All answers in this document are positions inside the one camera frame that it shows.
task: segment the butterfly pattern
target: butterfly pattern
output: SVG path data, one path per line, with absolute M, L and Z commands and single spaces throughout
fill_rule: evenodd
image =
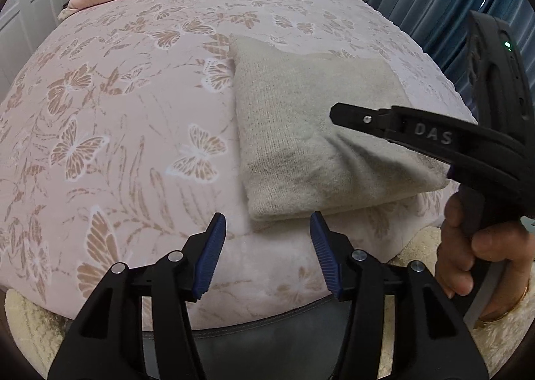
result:
M 135 89 L 140 89 L 150 83 L 150 80 L 140 77 L 140 75 L 147 68 L 151 66 L 150 63 L 144 63 L 133 68 L 130 72 L 119 76 L 119 80 L 125 82 L 127 85 L 122 90 L 123 95 L 132 93 Z
M 284 40 L 284 37 L 275 37 L 270 34 L 269 36 L 269 42 L 271 46 L 286 46 L 288 45 L 288 42 Z
M 138 17 L 135 21 L 127 23 L 121 31 L 128 31 L 132 33 L 144 33 L 147 21 L 144 17 Z
M 292 22 L 290 19 L 280 15 L 274 15 L 273 22 L 276 26 L 280 28 L 297 28 L 301 33 L 308 36 L 314 34 L 314 24 L 309 22 Z
M 277 286 L 275 296 L 290 304 L 306 303 L 306 293 L 319 293 L 325 287 L 322 273 L 313 268 L 299 267 L 293 284 L 283 283 Z
M 9 246 L 9 242 L 9 234 L 0 227 L 0 261 L 2 260 L 2 253 L 4 253 Z
M 175 29 L 153 31 L 149 33 L 149 36 L 156 40 L 157 48 L 168 50 L 172 48 L 184 34 L 213 36 L 215 33 L 215 30 L 211 26 L 205 25 L 199 17 L 195 17 L 180 26 L 176 26 Z
M 351 54 L 350 52 L 347 52 L 345 49 L 341 49 L 339 51 L 329 50 L 329 52 L 331 52 L 332 54 L 334 54 L 335 56 L 340 57 L 340 58 L 357 58 L 353 54 Z
M 92 84 L 92 76 L 89 65 L 84 64 L 76 71 L 69 71 L 65 76 L 48 86 L 46 95 L 47 108 L 50 115 L 56 115 L 65 108 L 65 97 L 69 93 L 86 90 Z
M 65 180 L 75 182 L 81 178 L 87 166 L 110 141 L 108 137 L 77 138 L 77 121 L 71 117 L 60 135 L 60 141 L 50 153 L 50 166 L 65 161 Z
M 107 37 L 99 37 L 98 41 L 108 48 L 103 57 L 107 57 L 114 50 L 121 50 L 130 46 L 129 43 L 125 43 L 129 35 L 120 36 L 117 29 L 113 30 Z
M 65 57 L 66 55 L 69 55 L 69 58 L 74 58 L 76 55 L 78 55 L 82 50 L 89 45 L 95 37 L 90 37 L 89 39 L 83 41 L 82 43 L 78 44 L 78 39 L 73 40 L 70 45 L 60 54 L 60 58 Z
M 204 61 L 202 86 L 211 93 L 222 92 L 232 85 L 234 69 L 231 60 L 208 58 Z
M 170 17 L 171 14 L 180 12 L 180 10 L 184 10 L 186 7 L 171 7 L 167 9 L 163 9 L 161 4 L 156 4 L 155 6 L 152 6 L 148 10 L 144 10 L 143 12 L 139 13 L 137 17 L 140 16 L 152 16 L 155 21 L 160 21 L 162 19 L 165 19 L 167 17 Z
M 227 151 L 226 143 L 192 123 L 188 128 L 190 145 L 181 145 L 179 158 L 166 170 L 166 173 L 198 183 L 214 182 L 219 172 L 210 159 Z
M 86 299 L 101 281 L 110 267 L 120 261 L 117 240 L 112 226 L 100 207 L 93 206 L 89 215 L 89 228 L 85 248 L 90 262 L 83 262 L 77 268 L 78 289 Z
M 48 243 L 46 241 L 37 243 L 28 239 L 25 239 L 24 243 L 30 279 L 35 283 L 42 280 L 44 284 L 48 284 L 51 274 Z

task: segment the white cabinet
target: white cabinet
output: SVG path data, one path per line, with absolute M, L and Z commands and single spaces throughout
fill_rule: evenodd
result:
M 0 11 L 0 101 L 69 0 L 7 0 Z

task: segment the black handle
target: black handle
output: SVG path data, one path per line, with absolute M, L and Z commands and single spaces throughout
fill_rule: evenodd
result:
M 488 197 L 465 185 L 459 188 L 459 198 L 464 210 L 462 230 L 472 239 L 474 233 L 480 229 L 507 221 L 519 220 L 522 211 L 518 206 Z M 476 259 L 470 270 L 473 277 L 472 292 L 462 297 L 455 295 L 452 299 L 457 310 L 464 317 L 468 328 L 473 328 L 481 313 L 500 282 L 506 261 L 488 262 Z

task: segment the butterfly print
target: butterfly print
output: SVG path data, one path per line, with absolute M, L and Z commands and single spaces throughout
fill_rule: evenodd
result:
M 127 23 L 121 31 L 131 31 L 134 33 L 143 33 L 145 30 L 145 26 L 147 24 L 147 21 L 143 17 L 138 17 L 135 22 L 129 22 Z
M 50 283 L 50 253 L 48 243 L 43 241 L 37 243 L 34 240 L 24 240 L 24 250 L 26 253 L 27 269 L 29 277 L 34 282 Z
M 89 72 L 89 66 L 84 64 L 76 71 L 69 71 L 65 76 L 53 82 L 48 86 L 49 91 L 46 94 L 48 102 L 48 112 L 51 115 L 60 113 L 64 106 L 64 97 L 73 91 L 85 90 L 92 84 L 92 77 Z
M 60 54 L 60 58 L 63 58 L 66 55 L 69 55 L 69 58 L 73 58 L 78 53 L 80 53 L 87 45 L 89 45 L 93 41 L 93 39 L 95 39 L 95 37 L 87 39 L 80 45 L 78 45 L 78 39 L 73 40 L 71 44 Z
M 218 93 L 232 85 L 234 70 L 229 60 L 208 58 L 204 61 L 203 74 L 203 87 L 211 93 Z
M 314 34 L 314 25 L 308 22 L 293 23 L 284 16 L 275 15 L 273 18 L 274 24 L 280 28 L 297 28 L 303 34 L 311 36 Z
M 271 46 L 288 45 L 283 37 L 269 36 L 269 40 L 270 40 L 270 45 Z
M 350 30 L 354 30 L 355 29 L 355 26 L 353 25 L 353 23 L 351 21 L 346 21 L 345 19 L 342 19 L 342 23 L 347 27 L 349 28 Z
M 137 17 L 140 16 L 146 16 L 146 15 L 152 15 L 154 20 L 160 21 L 162 19 L 165 19 L 166 17 L 169 17 L 171 13 L 180 12 L 180 10 L 185 9 L 186 7 L 173 7 L 173 8 L 167 8 L 162 10 L 161 4 L 156 4 L 155 6 L 149 8 L 148 10 L 145 10 L 144 12 L 141 12 Z
M 205 25 L 200 18 L 195 17 L 173 30 L 155 31 L 149 33 L 156 40 L 156 46 L 163 50 L 171 48 L 183 34 L 206 34 L 212 36 L 216 32 L 209 26 Z
M 323 10 L 323 17 L 326 19 L 330 19 L 331 21 L 338 19 L 335 15 L 333 15 L 331 12 L 328 12 L 327 10 Z
M 4 253 L 10 244 L 9 233 L 0 227 L 0 264 L 2 264 L 2 253 Z
M 189 125 L 190 146 L 181 145 L 179 158 L 171 164 L 166 173 L 199 183 L 214 182 L 219 173 L 210 161 L 211 157 L 223 155 L 227 151 L 225 142 L 197 126 Z
M 100 43 L 103 43 L 105 45 L 110 45 L 110 47 L 108 48 L 108 50 L 104 53 L 104 57 L 107 57 L 112 51 L 114 50 L 121 50 L 123 48 L 127 48 L 129 47 L 131 44 L 129 43 L 124 43 L 124 41 L 126 39 L 128 39 L 128 35 L 126 36 L 122 36 L 120 37 L 119 36 L 119 33 L 117 32 L 117 30 L 113 30 L 110 34 L 109 34 L 109 37 L 108 38 L 104 38 L 104 37 L 99 37 L 98 38 L 98 41 Z
M 109 142 L 108 137 L 92 137 L 77 140 L 76 118 L 69 119 L 67 127 L 60 135 L 60 141 L 50 153 L 50 165 L 65 161 L 65 179 L 77 181 L 85 174 L 87 166 Z
M 253 1 L 251 4 L 253 7 L 264 7 L 267 6 L 269 3 L 267 1 Z
M 150 83 L 150 80 L 140 78 L 141 72 L 143 72 L 145 69 L 147 69 L 150 66 L 151 64 L 145 63 L 142 65 L 136 66 L 130 72 L 127 72 L 119 76 L 119 79 L 121 81 L 124 81 L 128 84 L 127 87 L 122 91 L 123 95 L 132 93 L 135 89 L 139 89 Z
M 78 289 L 84 298 L 87 298 L 110 267 L 120 261 L 117 240 L 106 215 L 98 206 L 94 206 L 90 212 L 85 247 L 93 264 L 80 264 L 77 268 L 77 278 Z
M 335 56 L 340 57 L 340 58 L 357 58 L 350 52 L 347 52 L 345 49 L 341 49 L 339 51 L 335 51 L 335 50 L 329 50 L 329 51 Z

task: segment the bed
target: bed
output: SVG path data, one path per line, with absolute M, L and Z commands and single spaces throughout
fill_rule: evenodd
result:
M 20 72 L 0 116 L 0 284 L 67 318 L 114 262 L 153 263 L 216 211 L 227 217 L 227 241 L 210 292 L 189 306 L 193 328 L 328 294 L 305 219 L 248 217 L 231 34 L 295 53 L 383 58 L 413 107 L 473 121 L 431 58 L 363 0 L 77 1 Z M 455 189 L 327 221 L 388 261 L 440 221 Z

